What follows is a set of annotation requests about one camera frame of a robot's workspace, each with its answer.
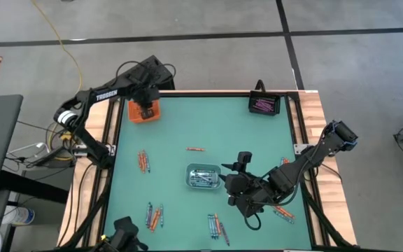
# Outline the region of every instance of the black floor stripe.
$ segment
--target black floor stripe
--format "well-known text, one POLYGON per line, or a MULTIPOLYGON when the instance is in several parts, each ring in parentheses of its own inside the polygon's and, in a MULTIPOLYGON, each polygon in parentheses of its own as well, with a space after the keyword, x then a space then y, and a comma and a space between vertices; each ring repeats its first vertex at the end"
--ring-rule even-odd
POLYGON ((354 35, 354 34, 394 34, 403 33, 403 28, 380 29, 346 29, 325 31, 292 31, 291 36, 329 36, 329 35, 354 35))
MULTIPOLYGON (((78 40, 62 40, 64 45, 84 45, 95 43, 126 43, 126 42, 150 42, 150 41, 182 41, 196 39, 239 39, 239 38, 266 38, 283 36, 281 31, 257 31, 257 32, 237 32, 221 34, 186 34, 186 35, 164 35, 164 36, 136 36, 119 38, 88 38, 78 40)), ((55 46, 59 41, 20 41, 20 42, 0 42, 0 47, 13 46, 55 46)))
MULTIPOLYGON (((150 42, 150 41, 184 41, 197 39, 240 39, 240 38, 271 38, 280 36, 329 36, 329 35, 353 35, 353 34, 394 34, 403 33, 403 28, 381 28, 381 29, 346 29, 346 30, 323 30, 323 31, 256 31, 237 32, 221 34, 181 34, 163 36, 133 36, 117 38, 82 38, 78 40, 65 39, 64 45, 85 45, 98 43, 128 43, 128 42, 150 42)), ((59 41, 9 41, 0 42, 0 47, 18 46, 57 46, 59 41)))
POLYGON ((293 75, 295 76, 295 82, 298 89, 303 90, 304 84, 302 82, 301 71, 299 70, 298 60, 295 48, 293 47, 292 37, 290 36, 290 30, 288 28, 287 17, 285 16, 282 0, 276 0, 276 5, 278 6, 279 18, 281 19, 281 24, 283 26, 285 44, 287 45, 288 57, 290 65, 292 66, 293 75))

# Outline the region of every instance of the wooden table edge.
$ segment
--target wooden table edge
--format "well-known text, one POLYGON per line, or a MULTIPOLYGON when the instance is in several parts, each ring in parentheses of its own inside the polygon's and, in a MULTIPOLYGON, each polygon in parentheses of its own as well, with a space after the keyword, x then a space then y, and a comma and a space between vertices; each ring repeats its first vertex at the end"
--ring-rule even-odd
MULTIPOLYGON (((203 93, 234 93, 234 94, 247 94, 250 90, 162 90, 162 94, 203 94, 203 93)), ((299 95, 299 101, 302 108, 304 124, 306 125, 306 132, 309 138, 310 144, 315 144, 319 137, 319 132, 326 126, 325 116, 323 113, 323 107, 321 105, 320 97, 317 90, 267 90, 267 92, 291 92, 297 93, 299 95)), ((103 128, 105 123, 105 117, 107 114, 108 101, 103 101, 95 104, 90 111, 90 116, 87 119, 85 127, 97 140, 101 140, 103 134, 103 128)), ((297 136, 298 142, 300 140, 300 128, 298 123, 298 118, 295 110, 295 103, 293 100, 290 101, 290 110, 292 112, 292 119, 295 125, 295 134, 297 136)), ((116 120, 118 109, 117 107, 113 109, 112 121, 110 126, 109 142, 112 142, 114 135, 114 124, 116 120)), ((328 166, 338 171, 337 163, 335 159, 328 158, 325 160, 328 166)), ((82 180, 82 175, 86 167, 89 165, 89 160, 86 158, 79 158, 79 162, 74 170, 74 185, 79 185, 82 180)), ((92 193, 92 188, 94 185, 94 175, 95 169, 90 169, 86 174, 84 181, 82 183, 82 193, 80 195, 80 207, 79 213, 76 214, 76 202, 78 195, 78 186, 73 187, 73 213, 71 214, 71 222, 68 228, 68 232, 63 238, 62 244, 69 240, 74 231, 74 223, 76 221, 76 216, 78 216, 77 227, 80 222, 86 217, 90 205, 90 197, 92 193)), ((321 202, 323 204, 323 211, 325 215, 330 219, 335 228, 341 233, 341 235, 348 242, 356 244, 355 234, 353 231, 353 226, 351 218, 349 216, 348 207, 346 203, 346 198, 344 196, 343 188, 336 177, 328 174, 327 171, 320 169, 318 175, 318 188, 320 191, 321 202), (327 195, 328 190, 333 190, 333 196, 327 195)), ((103 188, 104 178, 101 181, 101 187, 99 187, 99 194, 103 188)), ((59 232, 59 240, 62 238, 63 233, 66 228, 66 224, 69 219, 71 197, 68 197, 68 202, 66 203, 66 208, 64 211, 64 217, 62 220, 62 226, 59 232)), ((319 228, 318 219, 312 213, 312 224, 313 231, 316 238, 316 243, 322 245, 321 233, 319 228)), ((90 235, 90 245, 95 244, 97 240, 97 228, 99 227, 100 212, 93 220, 92 231, 90 235)))

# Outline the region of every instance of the metal bracket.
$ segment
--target metal bracket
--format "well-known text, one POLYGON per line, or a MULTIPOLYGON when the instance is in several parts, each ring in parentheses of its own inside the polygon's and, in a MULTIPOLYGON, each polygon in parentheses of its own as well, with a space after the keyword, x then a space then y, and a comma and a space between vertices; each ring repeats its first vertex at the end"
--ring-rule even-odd
POLYGON ((295 152, 295 155, 301 155, 301 152, 307 148, 313 146, 313 144, 308 144, 308 143, 297 143, 293 145, 293 151, 295 152))
MULTIPOLYGON (((110 151, 110 156, 114 156, 116 153, 116 146, 106 144, 105 147, 110 151)), ((78 144, 73 148, 73 155, 75 157, 86 157, 87 156, 87 146, 85 144, 78 144)))

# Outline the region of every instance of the clear plastic container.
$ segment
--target clear plastic container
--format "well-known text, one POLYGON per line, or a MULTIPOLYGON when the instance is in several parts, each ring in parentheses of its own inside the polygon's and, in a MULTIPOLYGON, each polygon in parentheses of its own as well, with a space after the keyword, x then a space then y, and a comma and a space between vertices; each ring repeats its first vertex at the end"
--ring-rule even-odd
POLYGON ((214 190, 222 185, 222 169, 215 164, 189 164, 185 182, 191 188, 214 190))

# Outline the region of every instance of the wooden frame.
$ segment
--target wooden frame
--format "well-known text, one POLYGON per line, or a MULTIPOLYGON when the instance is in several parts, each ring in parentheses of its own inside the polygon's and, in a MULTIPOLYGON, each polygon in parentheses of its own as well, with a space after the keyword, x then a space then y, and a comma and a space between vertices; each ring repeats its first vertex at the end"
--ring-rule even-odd
MULTIPOLYGON (((187 94, 191 93, 194 95, 204 94, 204 93, 237 93, 237 94, 247 94, 250 90, 163 90, 162 94, 187 94)), ((324 126, 326 126, 325 116, 323 113, 323 108, 321 106, 320 97, 318 91, 292 91, 292 90, 268 90, 267 92, 289 92, 295 94, 299 97, 299 104, 301 105, 302 115, 304 118, 305 130, 307 133, 307 139, 309 143, 315 144, 318 141, 318 137, 324 126)), ((116 118, 118 117, 118 106, 119 102, 116 102, 113 108, 113 113, 111 114, 111 125, 108 128, 108 142, 113 143, 113 138, 115 135, 115 124, 116 118)), ((298 113, 295 109, 295 101, 290 100, 290 110, 292 113, 292 120, 294 122, 295 135, 297 137, 297 142, 302 143, 301 135, 302 128, 299 126, 298 113)), ((104 134, 106 116, 108 112, 108 101, 103 101, 101 103, 95 104, 90 110, 90 116, 86 122, 86 129, 90 134, 98 141, 101 141, 104 134)), ((334 158, 327 158, 324 162, 327 166, 338 171, 337 163, 334 158)), ((75 172, 73 183, 74 185, 79 185, 82 180, 83 172, 86 167, 90 164, 90 161, 86 158, 79 159, 75 172)), ((77 228, 88 213, 90 208, 90 198, 92 194, 92 189, 94 185, 94 178, 96 174, 96 169, 94 167, 90 168, 82 182, 82 192, 80 193, 80 207, 79 212, 76 213, 77 207, 77 197, 78 197, 78 186, 74 186, 73 193, 73 212, 71 214, 71 222, 69 223, 68 232, 63 238, 62 244, 69 240, 69 238, 74 233, 74 229, 77 228)), ((99 194, 101 193, 104 183, 105 183, 106 171, 101 174, 99 194)), ((341 235, 348 242, 355 244, 355 235, 351 223, 351 218, 348 212, 348 206, 346 203, 346 198, 344 197, 344 191, 341 186, 339 178, 327 170, 320 169, 317 176, 318 190, 321 198, 321 204, 323 206, 323 211, 325 215, 330 219, 331 223, 335 228, 341 233, 341 235)), ((60 230, 59 238, 61 239, 64 235, 66 224, 69 220, 69 214, 71 210, 71 197, 68 197, 68 202, 66 204, 64 218, 62 221, 62 227, 60 230)), ((93 220, 89 245, 94 245, 97 241, 97 233, 99 228, 100 211, 96 218, 93 220)), ((320 225, 318 219, 315 217, 311 211, 311 222, 313 226, 313 233, 315 236, 315 241, 317 245, 324 245, 322 233, 320 231, 320 225)))

